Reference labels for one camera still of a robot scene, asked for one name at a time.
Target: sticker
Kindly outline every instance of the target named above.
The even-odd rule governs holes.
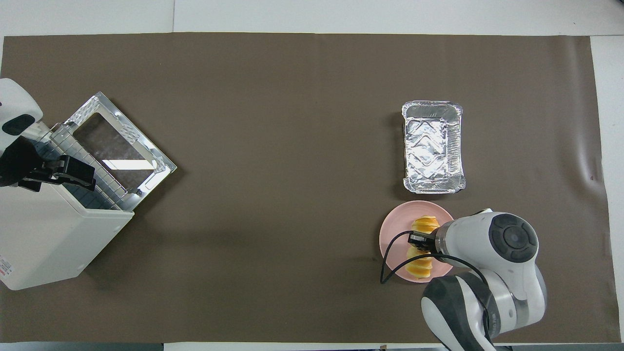
[[[13,272],[13,266],[0,255],[0,277],[8,277]]]

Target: white table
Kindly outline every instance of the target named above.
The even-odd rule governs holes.
[[[624,255],[619,254],[624,251],[624,184],[618,181],[624,174],[618,139],[624,136],[624,4],[617,0],[0,0],[0,42],[4,36],[141,32],[591,36],[615,286],[624,306]],[[623,320],[620,308],[621,335]],[[178,343],[165,349],[376,349],[382,344]]]

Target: bread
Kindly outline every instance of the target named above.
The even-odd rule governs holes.
[[[434,229],[440,227],[437,219],[432,215],[424,215],[412,223],[412,230],[430,234]],[[407,250],[406,257],[408,259],[428,254],[429,251],[421,251],[415,247],[410,247]],[[431,269],[433,264],[433,257],[425,257],[423,259],[417,259],[405,265],[405,269],[416,278],[428,278],[431,276]]]

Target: wire rack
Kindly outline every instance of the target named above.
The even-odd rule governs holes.
[[[68,126],[58,124],[52,128],[47,139],[49,142],[38,142],[35,147],[44,159],[53,159],[61,154],[74,157],[95,168],[95,191],[76,185],[64,184],[65,188],[88,209],[121,210],[119,202],[130,193],[113,177],[82,145],[74,138]]]

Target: foil pan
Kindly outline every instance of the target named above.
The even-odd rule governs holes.
[[[405,118],[405,188],[449,194],[466,187],[461,157],[462,107],[449,101],[410,101]]]

